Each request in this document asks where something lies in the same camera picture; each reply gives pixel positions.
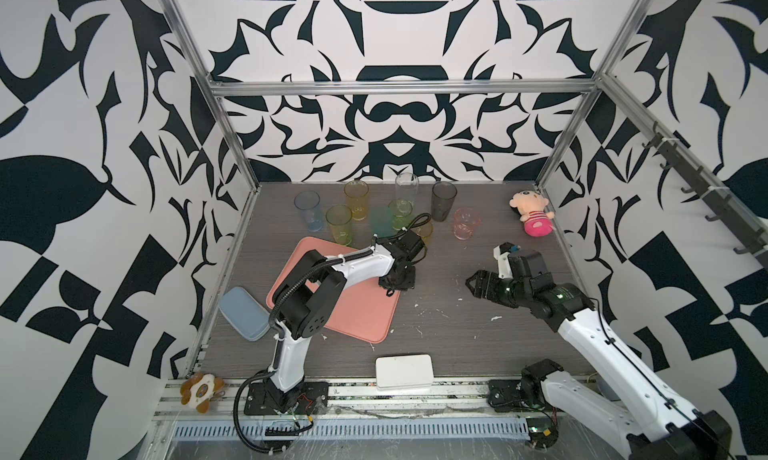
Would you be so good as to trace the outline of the amber tall glass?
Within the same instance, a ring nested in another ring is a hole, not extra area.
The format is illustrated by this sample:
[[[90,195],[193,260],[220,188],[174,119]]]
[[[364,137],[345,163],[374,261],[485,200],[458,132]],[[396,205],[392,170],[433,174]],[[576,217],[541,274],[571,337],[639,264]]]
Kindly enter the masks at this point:
[[[363,221],[369,214],[370,187],[361,180],[353,180],[344,185],[347,206],[352,212],[352,219]]]

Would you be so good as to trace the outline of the yellow-green glass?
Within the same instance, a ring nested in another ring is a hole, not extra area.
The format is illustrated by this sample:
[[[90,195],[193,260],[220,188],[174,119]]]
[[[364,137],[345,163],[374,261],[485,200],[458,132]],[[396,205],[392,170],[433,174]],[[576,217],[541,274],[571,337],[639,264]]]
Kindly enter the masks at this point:
[[[327,210],[325,219],[334,242],[342,246],[350,246],[353,242],[351,210],[345,205],[334,205]]]

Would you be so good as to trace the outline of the pink tray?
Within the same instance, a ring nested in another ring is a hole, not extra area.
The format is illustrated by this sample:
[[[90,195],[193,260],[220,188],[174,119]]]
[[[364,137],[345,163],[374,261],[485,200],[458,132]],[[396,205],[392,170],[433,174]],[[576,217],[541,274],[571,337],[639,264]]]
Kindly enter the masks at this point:
[[[274,307],[273,297],[277,288],[301,257],[310,250],[316,250],[323,256],[346,255],[354,251],[353,248],[318,238],[302,238],[267,294],[269,309]],[[340,296],[322,333],[332,330],[374,345],[382,343],[390,333],[400,296],[399,291],[388,296],[387,291],[379,286],[377,278],[347,288]]]

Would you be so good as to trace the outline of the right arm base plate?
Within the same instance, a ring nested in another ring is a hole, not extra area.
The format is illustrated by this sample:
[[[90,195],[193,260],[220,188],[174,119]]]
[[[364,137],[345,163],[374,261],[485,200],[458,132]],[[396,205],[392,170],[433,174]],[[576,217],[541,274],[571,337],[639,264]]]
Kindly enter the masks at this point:
[[[512,411],[554,413],[552,406],[544,397],[540,382],[528,378],[488,382],[488,405],[497,413]]]

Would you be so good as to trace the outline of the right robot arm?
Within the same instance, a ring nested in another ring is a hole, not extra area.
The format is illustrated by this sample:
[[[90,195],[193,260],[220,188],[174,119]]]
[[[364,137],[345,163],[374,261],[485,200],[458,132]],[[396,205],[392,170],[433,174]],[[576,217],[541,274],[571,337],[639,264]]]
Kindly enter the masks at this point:
[[[517,381],[493,380],[488,403],[514,409],[563,411],[625,459],[728,459],[732,429],[717,412],[702,412],[662,381],[609,328],[596,300],[577,286],[554,281],[543,257],[495,248],[496,271],[479,270],[470,293],[508,308],[525,308],[595,369],[615,400],[582,385],[558,363],[525,367]]]

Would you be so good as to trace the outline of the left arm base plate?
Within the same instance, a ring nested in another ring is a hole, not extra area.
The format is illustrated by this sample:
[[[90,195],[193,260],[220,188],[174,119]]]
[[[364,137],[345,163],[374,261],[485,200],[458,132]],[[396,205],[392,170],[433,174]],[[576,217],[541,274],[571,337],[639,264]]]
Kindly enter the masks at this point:
[[[301,382],[288,392],[279,390],[271,380],[252,383],[245,399],[246,416],[277,414],[310,415],[327,406],[327,382]]]

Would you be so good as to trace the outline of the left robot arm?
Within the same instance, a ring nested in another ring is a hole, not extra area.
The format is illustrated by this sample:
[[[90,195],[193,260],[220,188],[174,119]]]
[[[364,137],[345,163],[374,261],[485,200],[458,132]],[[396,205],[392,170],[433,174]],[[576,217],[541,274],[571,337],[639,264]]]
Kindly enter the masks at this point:
[[[269,326],[277,336],[266,385],[273,394],[299,390],[311,339],[331,319],[346,291],[361,288],[376,300],[407,291],[415,286],[416,264],[425,252],[417,233],[402,230],[351,253],[304,253],[272,295]]]

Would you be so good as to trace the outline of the blue-purple glass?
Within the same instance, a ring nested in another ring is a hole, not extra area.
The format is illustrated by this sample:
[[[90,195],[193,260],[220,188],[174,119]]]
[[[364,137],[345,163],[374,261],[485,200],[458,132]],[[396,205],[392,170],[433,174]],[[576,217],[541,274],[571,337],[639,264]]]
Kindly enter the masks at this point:
[[[324,220],[320,208],[320,195],[315,191],[302,191],[294,198],[294,206],[309,232],[323,229]]]

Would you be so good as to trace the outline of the pink glass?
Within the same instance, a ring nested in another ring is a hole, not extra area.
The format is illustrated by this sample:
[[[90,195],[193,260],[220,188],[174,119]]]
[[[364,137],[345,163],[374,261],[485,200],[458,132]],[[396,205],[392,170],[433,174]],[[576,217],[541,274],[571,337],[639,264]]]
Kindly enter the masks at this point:
[[[454,237],[461,241],[469,240],[481,222],[481,215],[476,210],[472,208],[459,208],[454,214]]]

